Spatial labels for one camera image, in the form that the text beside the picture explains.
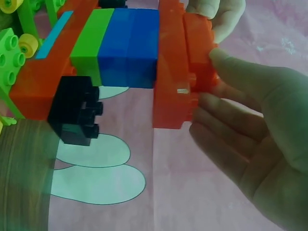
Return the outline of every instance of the toy building block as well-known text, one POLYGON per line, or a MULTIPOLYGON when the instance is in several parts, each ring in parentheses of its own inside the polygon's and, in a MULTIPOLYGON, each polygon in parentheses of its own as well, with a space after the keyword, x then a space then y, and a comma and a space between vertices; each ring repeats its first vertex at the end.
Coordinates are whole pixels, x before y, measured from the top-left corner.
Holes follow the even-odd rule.
POLYGON ((127 87, 128 46, 136 9, 116 8, 98 52, 102 84, 127 87))
POLYGON ((11 89, 10 98, 28 119, 46 120, 52 99, 70 63, 70 54, 97 0, 83 0, 55 41, 46 59, 28 60, 11 89))
POLYGON ((35 25, 34 15, 41 8, 41 0, 24 0, 23 4, 17 9, 19 21, 24 33, 30 34, 38 41, 38 46, 42 45, 42 40, 39 38, 39 33, 35 25))
POLYGON ((62 6, 64 6, 65 1, 66 0, 45 0, 47 14, 52 27, 57 23, 57 12, 62 6))
POLYGON ((158 58, 159 11, 137 9, 128 47, 128 86, 153 88, 158 58))
POLYGON ((98 6, 102 9, 106 8, 127 8, 126 0, 99 0, 98 6))
POLYGON ((181 128, 191 111, 191 84, 183 26, 184 9, 179 0, 159 2, 159 55, 154 88, 153 127, 181 128))
POLYGON ((56 25, 52 28, 52 31, 50 32, 48 37, 45 39, 44 44, 38 51, 35 57, 36 59, 45 59, 48 56, 50 50, 52 49, 52 46, 54 45, 59 34, 61 33, 62 29, 64 28, 72 14, 73 11, 67 11, 61 16, 61 18, 57 21, 56 25))
POLYGON ((96 116, 103 114, 99 87, 87 76, 63 76, 53 99, 48 123, 66 144, 89 146, 99 134, 96 116))
POLYGON ((194 13, 185 13, 183 21, 189 70, 196 75, 192 91, 209 92, 217 76, 208 57, 210 51, 217 47, 212 23, 206 17, 194 13))
POLYGON ((84 26, 71 53, 71 61, 80 76, 90 76, 94 86, 101 86, 98 52, 114 9, 96 9, 84 26))
POLYGON ((0 122, 1 122, 4 126, 10 126, 10 125, 15 125, 15 124, 17 124, 17 121, 16 121, 14 118, 3 117, 3 116, 0 116, 0 122))
POLYGON ((9 97, 11 87, 26 61, 25 55, 18 46, 18 37, 11 28, 0 32, 0 51, 0 99, 4 101, 15 118, 24 118, 9 97))

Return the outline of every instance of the blue building block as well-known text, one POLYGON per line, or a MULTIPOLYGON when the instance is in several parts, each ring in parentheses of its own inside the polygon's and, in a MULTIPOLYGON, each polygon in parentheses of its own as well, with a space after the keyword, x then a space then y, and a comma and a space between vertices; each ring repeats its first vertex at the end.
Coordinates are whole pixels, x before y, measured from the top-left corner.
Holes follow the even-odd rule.
POLYGON ((127 87, 128 46, 136 9, 116 8, 98 52, 102 84, 127 87))
POLYGON ((128 86, 153 88, 158 59, 159 11, 137 9, 128 47, 128 86))
POLYGON ((36 59, 45 59, 50 50, 53 47, 54 42, 57 40, 59 34, 61 33, 62 29, 64 28, 67 21, 72 16, 73 11, 66 11, 62 14, 61 18, 57 21, 56 25, 54 25, 51 33, 45 39, 43 45, 41 46, 40 50, 36 55, 36 59))

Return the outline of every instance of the finger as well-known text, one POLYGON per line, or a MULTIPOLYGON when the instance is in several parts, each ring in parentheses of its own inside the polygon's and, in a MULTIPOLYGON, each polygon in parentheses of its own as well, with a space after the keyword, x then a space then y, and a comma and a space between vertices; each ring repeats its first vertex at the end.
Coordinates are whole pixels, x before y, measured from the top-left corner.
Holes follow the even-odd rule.
POLYGON ((239 22, 242 16, 241 11, 227 11, 222 15, 219 15, 217 23, 213 27, 213 31, 215 33, 215 43, 221 43, 231 32, 234 30, 235 26, 239 22))
POLYGON ((239 91, 233 87, 230 87, 223 81, 219 81, 218 84, 213 88, 212 93, 219 98, 224 98, 238 102, 252 110, 261 112, 260 105, 250 96, 239 91))
POLYGON ((239 185, 247 163, 203 125, 192 123, 190 133, 196 144, 213 163, 235 184, 239 185))
POLYGON ((238 133, 200 107, 194 111, 193 122, 204 125, 246 160, 250 159, 258 144, 256 140, 238 133))
POLYGON ((261 141, 268 133, 263 118, 245 112, 214 95, 202 94, 199 99, 199 106, 231 129, 257 142, 261 141))
POLYGON ((189 0, 186 11, 213 19, 218 12, 219 3, 220 0, 189 0))
POLYGON ((250 95, 258 103, 264 103, 265 98, 283 83, 278 68, 249 63, 217 48, 211 51, 210 58, 226 84, 250 95))

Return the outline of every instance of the orange building block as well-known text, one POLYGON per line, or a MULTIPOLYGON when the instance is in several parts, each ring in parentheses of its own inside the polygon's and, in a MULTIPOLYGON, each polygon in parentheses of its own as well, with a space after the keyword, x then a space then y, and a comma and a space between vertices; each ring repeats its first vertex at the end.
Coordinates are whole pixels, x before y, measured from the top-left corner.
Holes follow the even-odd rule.
POLYGON ((178 0, 161 0, 159 12, 159 55, 154 88, 153 127, 179 129, 191 115, 190 84, 195 81, 188 69, 182 19, 184 8, 178 0))
POLYGON ((179 0, 160 0, 159 55, 153 127, 181 128, 191 121, 200 92, 211 91, 216 72, 208 57, 216 47, 211 22, 186 13, 179 0))
POLYGON ((70 53, 97 0, 83 0, 65 25, 48 57, 29 60, 18 74, 10 98, 25 116, 33 120, 46 120, 61 76, 69 69, 70 53))
POLYGON ((216 72, 208 54, 217 47, 212 23, 206 17, 185 13, 183 17, 189 70, 196 75, 193 92, 209 92, 216 80, 216 72))

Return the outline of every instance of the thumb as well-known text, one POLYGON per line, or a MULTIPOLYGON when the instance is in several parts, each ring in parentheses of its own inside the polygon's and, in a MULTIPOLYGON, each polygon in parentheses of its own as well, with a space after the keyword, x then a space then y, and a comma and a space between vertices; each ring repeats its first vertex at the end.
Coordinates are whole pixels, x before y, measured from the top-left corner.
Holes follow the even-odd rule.
POLYGON ((220 0, 189 0, 186 11, 213 19, 218 12, 219 3, 220 0))
POLYGON ((282 82, 282 78, 275 75, 278 69, 276 67, 249 63, 234 58, 219 48, 213 49, 209 56, 225 83, 246 93, 260 104, 282 82))

